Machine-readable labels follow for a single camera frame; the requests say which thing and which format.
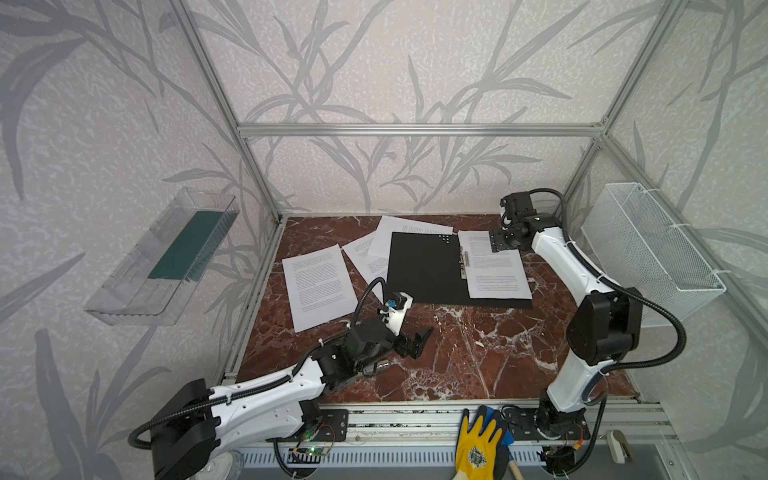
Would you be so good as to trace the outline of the blue folder black inside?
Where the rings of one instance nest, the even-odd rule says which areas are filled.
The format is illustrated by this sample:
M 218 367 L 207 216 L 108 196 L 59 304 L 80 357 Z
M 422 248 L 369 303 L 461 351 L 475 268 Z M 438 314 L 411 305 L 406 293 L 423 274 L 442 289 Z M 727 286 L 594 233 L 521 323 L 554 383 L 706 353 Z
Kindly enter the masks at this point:
M 531 309 L 531 299 L 478 298 L 462 277 L 456 234 L 392 234 L 387 272 L 390 293 L 405 292 L 421 304 Z

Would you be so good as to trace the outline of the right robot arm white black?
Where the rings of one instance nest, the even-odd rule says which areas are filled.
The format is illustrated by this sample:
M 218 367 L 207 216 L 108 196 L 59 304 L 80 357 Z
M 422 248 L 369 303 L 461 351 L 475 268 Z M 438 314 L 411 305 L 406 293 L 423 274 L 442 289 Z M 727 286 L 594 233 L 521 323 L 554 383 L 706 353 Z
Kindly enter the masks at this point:
M 559 217 L 541 213 L 532 196 L 552 194 L 560 204 L 563 194 L 551 188 L 510 193 L 500 200 L 500 227 L 489 233 L 492 251 L 533 251 L 559 276 L 577 304 L 566 328 L 569 346 L 565 363 L 539 399 L 534 424 L 548 438 L 562 436 L 582 421 L 586 408 L 607 400 L 605 393 L 591 394 L 600 380 L 613 371 L 661 366 L 679 357 L 687 345 L 682 322 L 669 310 L 644 297 L 634 287 L 624 287 L 603 273 L 572 240 L 567 212 Z M 643 309 L 665 318 L 676 333 L 671 350 L 656 358 L 626 362 L 639 345 Z

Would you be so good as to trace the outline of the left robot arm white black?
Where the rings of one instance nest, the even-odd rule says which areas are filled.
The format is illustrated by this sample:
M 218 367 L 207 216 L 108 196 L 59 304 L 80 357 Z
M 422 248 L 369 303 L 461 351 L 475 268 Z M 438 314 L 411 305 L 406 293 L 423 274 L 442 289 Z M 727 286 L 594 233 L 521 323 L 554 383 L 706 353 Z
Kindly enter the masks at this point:
M 135 428 L 128 443 L 150 451 L 155 478 L 189 479 L 211 459 L 256 442 L 331 441 L 319 398 L 374 376 L 392 352 L 418 358 L 432 333 L 427 327 L 412 336 L 394 334 L 384 320 L 368 318 L 272 374 L 215 388 L 191 381 Z

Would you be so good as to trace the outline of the paper sheet back top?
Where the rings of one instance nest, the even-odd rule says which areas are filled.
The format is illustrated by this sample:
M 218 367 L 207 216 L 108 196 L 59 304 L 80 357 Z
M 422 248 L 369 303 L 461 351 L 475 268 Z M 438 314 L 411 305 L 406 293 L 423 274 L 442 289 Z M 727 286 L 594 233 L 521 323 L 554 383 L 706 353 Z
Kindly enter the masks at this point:
M 382 216 L 374 232 L 368 254 L 374 257 L 388 258 L 394 233 L 452 234 L 453 228 L 399 217 Z

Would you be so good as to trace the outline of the green circuit board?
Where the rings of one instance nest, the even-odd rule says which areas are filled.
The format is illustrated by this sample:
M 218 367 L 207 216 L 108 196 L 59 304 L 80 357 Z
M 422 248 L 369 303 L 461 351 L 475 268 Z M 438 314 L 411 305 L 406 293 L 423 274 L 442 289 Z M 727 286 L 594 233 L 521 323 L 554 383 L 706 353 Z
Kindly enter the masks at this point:
M 292 463 L 320 463 L 332 452 L 333 443 L 300 443 L 290 450 L 289 459 Z

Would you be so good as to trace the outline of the yellow blue work glove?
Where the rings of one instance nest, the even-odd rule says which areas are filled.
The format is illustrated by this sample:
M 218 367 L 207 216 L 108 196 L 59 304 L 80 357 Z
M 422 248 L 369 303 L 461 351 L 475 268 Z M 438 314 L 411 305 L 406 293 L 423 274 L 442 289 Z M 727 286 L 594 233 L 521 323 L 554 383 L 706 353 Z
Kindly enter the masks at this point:
M 510 440 L 508 424 L 498 410 L 480 405 L 470 420 L 465 409 L 455 448 L 454 479 L 502 479 L 510 460 Z

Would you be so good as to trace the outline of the white tape roll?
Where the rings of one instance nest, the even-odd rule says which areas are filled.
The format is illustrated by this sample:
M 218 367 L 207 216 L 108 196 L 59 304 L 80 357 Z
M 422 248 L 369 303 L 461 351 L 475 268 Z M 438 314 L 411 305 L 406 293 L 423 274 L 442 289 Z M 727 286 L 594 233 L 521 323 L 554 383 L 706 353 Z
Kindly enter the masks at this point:
M 199 473 L 200 479 L 237 480 L 245 468 L 244 457 L 239 451 L 228 451 L 211 459 Z

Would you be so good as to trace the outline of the clear plastic tray green base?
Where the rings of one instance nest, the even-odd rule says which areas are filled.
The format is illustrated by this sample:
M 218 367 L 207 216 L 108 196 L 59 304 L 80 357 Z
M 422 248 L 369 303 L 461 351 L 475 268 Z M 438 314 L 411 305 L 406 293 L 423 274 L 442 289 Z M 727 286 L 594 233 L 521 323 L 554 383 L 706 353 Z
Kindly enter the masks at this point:
M 240 208 L 232 194 L 180 189 L 84 310 L 109 326 L 173 326 Z

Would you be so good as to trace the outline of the small beige device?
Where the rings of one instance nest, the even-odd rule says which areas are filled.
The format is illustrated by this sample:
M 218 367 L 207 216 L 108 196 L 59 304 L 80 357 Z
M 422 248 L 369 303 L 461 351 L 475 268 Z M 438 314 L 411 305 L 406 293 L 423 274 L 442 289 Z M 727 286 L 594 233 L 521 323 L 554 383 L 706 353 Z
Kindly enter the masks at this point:
M 612 461 L 615 464 L 632 463 L 633 453 L 629 442 L 620 430 L 609 430 L 605 435 Z

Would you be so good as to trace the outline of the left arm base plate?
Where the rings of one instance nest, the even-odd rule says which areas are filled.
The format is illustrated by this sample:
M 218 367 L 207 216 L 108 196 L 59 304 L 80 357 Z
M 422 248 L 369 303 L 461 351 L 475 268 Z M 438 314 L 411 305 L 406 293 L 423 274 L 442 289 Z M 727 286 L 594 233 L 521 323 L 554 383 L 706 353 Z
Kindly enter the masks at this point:
M 309 442 L 345 441 L 348 427 L 348 409 L 321 409 L 305 424 L 298 438 Z

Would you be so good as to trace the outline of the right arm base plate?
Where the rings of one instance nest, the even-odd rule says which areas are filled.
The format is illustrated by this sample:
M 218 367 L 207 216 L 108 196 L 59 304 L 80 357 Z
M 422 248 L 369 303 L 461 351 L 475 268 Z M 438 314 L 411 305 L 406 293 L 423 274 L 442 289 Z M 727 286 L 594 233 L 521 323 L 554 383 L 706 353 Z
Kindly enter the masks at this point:
M 549 407 L 505 405 L 501 413 L 516 441 L 579 441 L 591 438 L 585 410 L 563 413 Z

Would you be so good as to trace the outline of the aluminium frame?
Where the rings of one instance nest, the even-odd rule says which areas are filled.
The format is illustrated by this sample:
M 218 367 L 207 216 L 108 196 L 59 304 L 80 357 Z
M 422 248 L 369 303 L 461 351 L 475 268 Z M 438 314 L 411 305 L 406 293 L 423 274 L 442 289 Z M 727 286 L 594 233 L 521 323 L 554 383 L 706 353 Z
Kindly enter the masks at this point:
M 514 137 L 584 137 L 590 142 L 574 172 L 567 196 L 575 201 L 595 175 L 595 155 L 605 148 L 630 179 L 673 217 L 672 230 L 685 235 L 725 294 L 705 309 L 704 326 L 692 332 L 683 357 L 692 370 L 674 369 L 645 384 L 667 401 L 684 426 L 693 455 L 767 456 L 767 5 L 763 1 L 644 1 L 614 3 L 614 14 L 574 40 L 575 46 L 610 31 L 624 36 L 639 24 L 650 29 L 621 86 L 600 120 L 523 120 L 521 108 L 497 107 L 480 121 L 476 109 L 491 95 L 515 85 L 514 73 L 555 36 L 583 17 L 580 1 L 555 24 L 513 52 L 499 51 L 483 75 L 446 102 L 427 104 L 417 69 L 409 80 L 415 115 L 388 121 L 364 111 L 334 107 L 324 99 L 347 60 L 341 54 L 305 92 L 312 59 L 320 54 L 322 25 L 305 42 L 286 48 L 298 78 L 278 96 L 265 98 L 238 117 L 205 35 L 219 36 L 263 63 L 275 59 L 260 43 L 243 1 L 215 1 L 211 13 L 186 1 L 172 3 L 168 21 L 187 34 L 193 56 L 231 131 L 236 147 L 268 186 L 265 165 L 251 145 L 288 137 L 341 140 L 354 136 L 396 139 L 405 144 L 396 183 L 416 179 L 417 162 L 429 149 L 443 161 L 441 178 L 413 197 L 421 212 L 433 196 L 459 184 L 479 155 L 465 157 L 469 140 Z

